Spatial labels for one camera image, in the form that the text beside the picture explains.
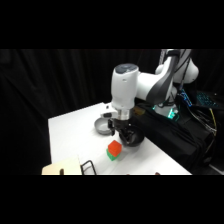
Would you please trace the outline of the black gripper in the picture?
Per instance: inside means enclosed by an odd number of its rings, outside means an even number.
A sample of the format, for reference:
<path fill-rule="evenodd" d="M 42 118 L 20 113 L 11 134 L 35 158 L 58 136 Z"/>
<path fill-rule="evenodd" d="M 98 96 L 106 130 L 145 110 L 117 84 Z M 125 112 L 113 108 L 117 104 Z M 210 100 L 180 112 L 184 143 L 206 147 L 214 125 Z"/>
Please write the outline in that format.
<path fill-rule="evenodd" d="M 132 141 L 132 135 L 130 132 L 130 123 L 128 120 L 109 119 L 108 128 L 111 136 L 115 135 L 118 131 L 120 138 L 125 145 L 129 145 Z"/>

